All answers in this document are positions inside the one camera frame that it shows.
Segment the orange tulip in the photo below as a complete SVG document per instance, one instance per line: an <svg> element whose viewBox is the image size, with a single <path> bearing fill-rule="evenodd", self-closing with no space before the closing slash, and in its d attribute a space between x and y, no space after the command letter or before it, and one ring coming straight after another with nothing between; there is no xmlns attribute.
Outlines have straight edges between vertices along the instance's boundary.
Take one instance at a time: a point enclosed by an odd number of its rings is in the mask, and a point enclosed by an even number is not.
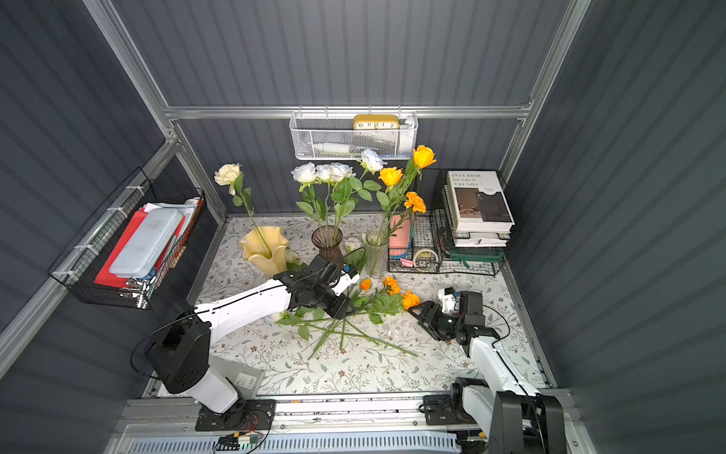
<svg viewBox="0 0 726 454"><path fill-rule="evenodd" d="M367 293L372 287L372 280L370 278L363 279L355 289L348 289L346 296L350 302L345 308L344 316L353 315L357 308L361 305L362 301L367 299Z"/></svg>

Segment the yellow orange rose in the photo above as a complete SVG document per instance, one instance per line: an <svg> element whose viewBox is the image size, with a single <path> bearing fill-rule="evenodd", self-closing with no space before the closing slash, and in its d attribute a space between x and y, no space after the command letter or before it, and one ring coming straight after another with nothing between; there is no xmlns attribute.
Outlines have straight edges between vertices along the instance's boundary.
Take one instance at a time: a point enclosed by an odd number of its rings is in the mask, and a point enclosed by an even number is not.
<svg viewBox="0 0 726 454"><path fill-rule="evenodd" d="M413 185L414 181L422 174L422 170L424 168L427 168L428 166L435 164L436 162L437 160L433 149L424 145L419 145L417 149L414 149L412 157L410 158L410 160L408 160L408 164L406 164L406 168L403 170L405 182L403 183L404 191L402 204L396 209L394 214L399 210L401 206L403 206L403 202L404 200L406 200L406 193L413 191L411 189L411 186Z"/></svg>

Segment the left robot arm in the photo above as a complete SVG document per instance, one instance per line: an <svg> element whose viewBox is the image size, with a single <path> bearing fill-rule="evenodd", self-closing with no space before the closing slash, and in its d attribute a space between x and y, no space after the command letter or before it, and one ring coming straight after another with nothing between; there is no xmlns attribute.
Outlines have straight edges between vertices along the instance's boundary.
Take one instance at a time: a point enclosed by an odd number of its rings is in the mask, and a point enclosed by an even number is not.
<svg viewBox="0 0 726 454"><path fill-rule="evenodd" d="M317 255L298 272L280 272L253 289L181 313L142 340L144 356L170 393L185 393L210 412L225 414L241 395L210 364L211 346L250 323L289 309L321 309L340 320L352 304L345 291L359 279L355 267Z"/></svg>

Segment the cream white rose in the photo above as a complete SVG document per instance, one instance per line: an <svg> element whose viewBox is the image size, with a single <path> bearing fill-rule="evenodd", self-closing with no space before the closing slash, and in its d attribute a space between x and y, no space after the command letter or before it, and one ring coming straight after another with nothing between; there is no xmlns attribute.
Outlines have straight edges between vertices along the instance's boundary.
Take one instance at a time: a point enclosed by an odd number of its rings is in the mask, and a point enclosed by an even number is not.
<svg viewBox="0 0 726 454"><path fill-rule="evenodd" d="M251 196L251 187L245 186L245 174L242 171L240 164L226 164L221 166L214 174L214 181L221 187L227 187L228 193L232 197L234 206L243 206L247 211L248 217L253 224L253 231L257 235L257 238L261 241L264 249L264 256L266 258L272 257L272 250L264 234L255 220L253 196Z"/></svg>

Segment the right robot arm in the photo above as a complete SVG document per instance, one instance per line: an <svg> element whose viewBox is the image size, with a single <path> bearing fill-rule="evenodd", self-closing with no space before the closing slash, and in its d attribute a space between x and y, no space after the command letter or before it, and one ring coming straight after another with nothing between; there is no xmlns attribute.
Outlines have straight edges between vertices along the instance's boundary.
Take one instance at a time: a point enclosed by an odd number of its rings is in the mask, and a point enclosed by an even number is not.
<svg viewBox="0 0 726 454"><path fill-rule="evenodd" d="M565 411L555 396L527 381L487 322L483 295L442 289L439 300L408 309L434 340L456 342L482 379L456 378L448 395L427 395L419 406L429 426L477 425L481 441L470 452L565 453Z"/></svg>

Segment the large orange marigold stem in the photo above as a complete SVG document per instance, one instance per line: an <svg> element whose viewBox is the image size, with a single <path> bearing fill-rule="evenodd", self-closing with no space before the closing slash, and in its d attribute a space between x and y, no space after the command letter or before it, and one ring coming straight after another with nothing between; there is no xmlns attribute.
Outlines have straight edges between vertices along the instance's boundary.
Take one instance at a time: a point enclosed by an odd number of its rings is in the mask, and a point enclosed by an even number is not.
<svg viewBox="0 0 726 454"><path fill-rule="evenodd" d="M328 341L335 337L338 337L338 340L340 341L340 350L344 349L346 339L352 338L354 341L371 342L373 345L387 346L401 351L400 347L394 346L393 344L390 344L385 340L367 334L363 331L362 328L357 327L353 322L353 319L358 316L367 318L369 320L368 316L361 311L361 307L364 303L367 303L374 295L382 291L388 291L390 293L402 293L402 289L398 281L391 276L384 277L383 280L380 282L379 286L377 287L374 287L374 284L372 283L372 287L367 293L367 299L365 301L362 301L361 305L357 308L353 315L347 317L343 315L343 318L341 320L334 321L330 323L330 325L327 325L327 327L321 328L321 338L315 344L311 356L314 357Z"/></svg>

